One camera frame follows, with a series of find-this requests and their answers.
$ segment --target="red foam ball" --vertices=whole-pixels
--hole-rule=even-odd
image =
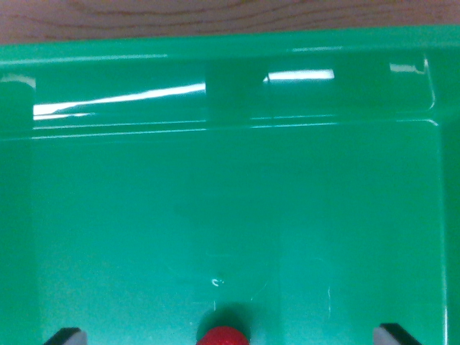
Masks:
[[[249,345],[249,342],[242,332],[222,326],[211,329],[196,345]]]

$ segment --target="plastic surface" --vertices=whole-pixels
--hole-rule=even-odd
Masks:
[[[0,344],[460,344],[459,37],[0,47]]]

